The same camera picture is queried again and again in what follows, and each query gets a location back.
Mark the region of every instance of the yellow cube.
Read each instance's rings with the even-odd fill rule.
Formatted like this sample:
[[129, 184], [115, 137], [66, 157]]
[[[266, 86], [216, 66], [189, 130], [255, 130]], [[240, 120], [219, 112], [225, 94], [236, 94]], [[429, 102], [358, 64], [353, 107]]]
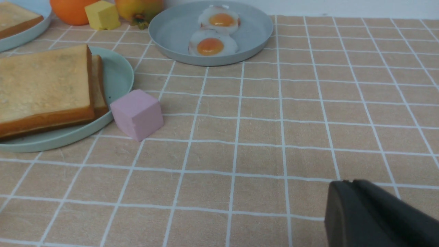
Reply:
[[112, 30], [120, 27], [119, 13], [116, 6], [106, 1], [99, 1], [85, 7], [90, 27], [96, 30]]

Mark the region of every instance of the black object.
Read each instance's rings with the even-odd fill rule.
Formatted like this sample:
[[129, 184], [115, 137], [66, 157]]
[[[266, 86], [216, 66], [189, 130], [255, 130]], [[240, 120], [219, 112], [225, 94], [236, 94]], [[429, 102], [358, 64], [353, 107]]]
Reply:
[[439, 221], [367, 180], [329, 184], [325, 228], [329, 247], [439, 247]]

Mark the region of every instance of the fried egg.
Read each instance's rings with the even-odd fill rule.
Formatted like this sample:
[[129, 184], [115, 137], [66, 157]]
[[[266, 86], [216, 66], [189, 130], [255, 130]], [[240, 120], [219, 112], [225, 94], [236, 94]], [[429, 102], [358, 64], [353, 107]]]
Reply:
[[229, 34], [236, 32], [241, 25], [239, 15], [220, 6], [210, 6], [198, 17], [200, 27], [226, 30]]
[[188, 51], [195, 56], [227, 56], [238, 51], [238, 44], [225, 31], [202, 27], [189, 40]]

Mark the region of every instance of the egg yolk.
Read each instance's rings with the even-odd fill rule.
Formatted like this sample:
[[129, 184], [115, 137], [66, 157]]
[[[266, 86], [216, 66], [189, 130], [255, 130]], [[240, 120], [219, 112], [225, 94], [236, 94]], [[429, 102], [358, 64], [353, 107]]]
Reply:
[[235, 20], [229, 14], [219, 13], [212, 15], [209, 18], [209, 23], [215, 26], [231, 26], [235, 23]]
[[212, 56], [220, 53], [224, 49], [224, 44], [216, 38], [207, 38], [197, 45], [197, 51], [203, 56]]

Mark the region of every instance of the pink cube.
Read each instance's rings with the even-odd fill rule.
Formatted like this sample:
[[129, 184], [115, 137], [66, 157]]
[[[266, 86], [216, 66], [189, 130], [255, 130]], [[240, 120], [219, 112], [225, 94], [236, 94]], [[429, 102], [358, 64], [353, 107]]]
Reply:
[[140, 142], [164, 125], [158, 99], [136, 89], [110, 104], [117, 127]]

